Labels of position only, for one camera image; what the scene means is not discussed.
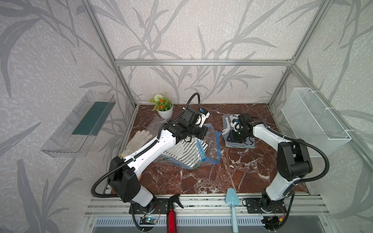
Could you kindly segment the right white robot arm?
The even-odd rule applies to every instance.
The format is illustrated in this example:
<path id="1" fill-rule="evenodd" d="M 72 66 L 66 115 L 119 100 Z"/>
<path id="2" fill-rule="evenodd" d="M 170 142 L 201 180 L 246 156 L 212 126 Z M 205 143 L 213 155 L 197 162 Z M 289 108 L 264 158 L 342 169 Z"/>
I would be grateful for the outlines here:
<path id="1" fill-rule="evenodd" d="M 240 114 L 231 120 L 230 125 L 233 130 L 228 135 L 229 142 L 243 143 L 247 138 L 255 137 L 277 151 L 277 175 L 262 194 L 262 200 L 266 202 L 281 201 L 297 184 L 319 180 L 329 172 L 329 159 L 321 149 L 277 132 L 261 118 Z M 313 171 L 308 149 L 324 159 L 323 171 L 311 178 L 305 177 Z"/>

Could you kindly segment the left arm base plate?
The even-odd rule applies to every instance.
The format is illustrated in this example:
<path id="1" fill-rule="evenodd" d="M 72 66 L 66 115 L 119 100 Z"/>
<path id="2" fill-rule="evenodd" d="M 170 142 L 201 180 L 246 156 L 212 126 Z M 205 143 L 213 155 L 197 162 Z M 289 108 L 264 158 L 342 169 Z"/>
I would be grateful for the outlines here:
<path id="1" fill-rule="evenodd" d="M 169 206 L 168 198 L 153 198 L 146 206 L 141 206 L 138 203 L 130 205 L 129 214 L 144 215 L 144 214 L 167 214 Z"/>

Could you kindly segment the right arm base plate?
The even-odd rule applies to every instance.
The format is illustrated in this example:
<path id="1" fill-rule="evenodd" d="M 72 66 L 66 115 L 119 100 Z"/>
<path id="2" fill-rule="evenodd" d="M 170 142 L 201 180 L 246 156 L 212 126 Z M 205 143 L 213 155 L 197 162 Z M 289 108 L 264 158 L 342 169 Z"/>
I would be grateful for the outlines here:
<path id="1" fill-rule="evenodd" d="M 265 198 L 245 198 L 242 204 L 246 207 L 249 214 L 277 214 L 287 213 L 284 200 L 271 201 Z"/>

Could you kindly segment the clear vacuum bag blue zipper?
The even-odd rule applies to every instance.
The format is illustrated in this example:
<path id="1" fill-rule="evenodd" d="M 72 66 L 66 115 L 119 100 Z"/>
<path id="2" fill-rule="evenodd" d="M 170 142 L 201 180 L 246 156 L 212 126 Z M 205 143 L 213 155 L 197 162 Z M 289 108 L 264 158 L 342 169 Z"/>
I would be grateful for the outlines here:
<path id="1" fill-rule="evenodd" d="M 183 139 L 176 146 L 163 152 L 154 162 L 188 170 L 220 164 L 221 133 L 216 131 L 211 124 L 205 126 L 208 131 L 203 140 L 195 137 Z"/>

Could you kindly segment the black striped garment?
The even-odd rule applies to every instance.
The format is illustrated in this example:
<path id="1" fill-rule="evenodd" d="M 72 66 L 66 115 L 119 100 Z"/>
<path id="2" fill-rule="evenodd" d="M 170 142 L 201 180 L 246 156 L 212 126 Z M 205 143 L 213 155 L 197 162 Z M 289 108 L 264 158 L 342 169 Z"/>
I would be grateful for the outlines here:
<path id="1" fill-rule="evenodd" d="M 206 161 L 207 150 L 207 143 L 194 138 L 191 142 L 182 140 L 174 147 L 163 152 L 161 157 L 163 162 L 170 165 L 188 170 L 194 170 Z"/>

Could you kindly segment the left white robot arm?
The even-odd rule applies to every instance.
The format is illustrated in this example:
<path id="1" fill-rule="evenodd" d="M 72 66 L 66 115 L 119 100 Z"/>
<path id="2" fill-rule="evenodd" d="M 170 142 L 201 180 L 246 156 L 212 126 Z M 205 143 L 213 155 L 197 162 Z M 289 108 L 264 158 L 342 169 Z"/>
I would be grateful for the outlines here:
<path id="1" fill-rule="evenodd" d="M 197 111 L 186 107 L 179 118 L 163 123 L 156 137 L 139 150 L 124 158 L 115 157 L 109 172 L 93 184 L 91 195 L 96 198 L 119 197 L 124 203 L 136 203 L 142 207 L 153 205 L 156 197 L 140 184 L 139 177 L 157 157 L 180 141 L 188 137 L 204 139 L 207 133 L 204 123 L 209 116 L 210 112 L 205 108 Z M 105 179 L 115 195 L 96 192 L 97 186 Z"/>

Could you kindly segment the blue striped tank top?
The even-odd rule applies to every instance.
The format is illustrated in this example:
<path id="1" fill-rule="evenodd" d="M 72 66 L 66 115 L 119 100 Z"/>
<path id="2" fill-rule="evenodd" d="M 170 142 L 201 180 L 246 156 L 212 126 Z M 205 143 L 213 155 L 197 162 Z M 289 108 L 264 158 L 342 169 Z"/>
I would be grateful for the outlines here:
<path id="1" fill-rule="evenodd" d="M 253 119 L 246 114 L 224 114 L 222 136 L 229 148 L 254 149 Z"/>

